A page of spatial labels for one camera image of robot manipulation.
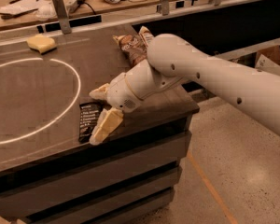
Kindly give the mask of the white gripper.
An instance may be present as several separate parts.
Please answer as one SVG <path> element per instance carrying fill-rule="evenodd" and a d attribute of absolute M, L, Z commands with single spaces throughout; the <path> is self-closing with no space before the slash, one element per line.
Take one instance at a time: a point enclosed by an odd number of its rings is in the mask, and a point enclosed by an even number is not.
<path fill-rule="evenodd" d="M 92 90 L 89 96 L 95 100 L 107 100 L 113 106 L 110 109 L 103 109 L 91 133 L 89 142 L 95 146 L 103 143 L 123 122 L 122 111 L 131 113 L 142 104 L 129 87 L 125 73 L 119 74 L 109 84 Z"/>

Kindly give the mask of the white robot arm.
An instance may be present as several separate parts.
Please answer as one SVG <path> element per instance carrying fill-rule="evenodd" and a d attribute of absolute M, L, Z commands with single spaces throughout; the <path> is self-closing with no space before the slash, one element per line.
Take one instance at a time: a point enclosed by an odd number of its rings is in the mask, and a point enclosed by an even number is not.
<path fill-rule="evenodd" d="M 162 34 L 148 43 L 146 59 L 90 92 L 111 105 L 100 114 L 90 143 L 103 143 L 126 113 L 183 80 L 198 83 L 280 136 L 280 76 L 209 56 L 176 35 Z"/>

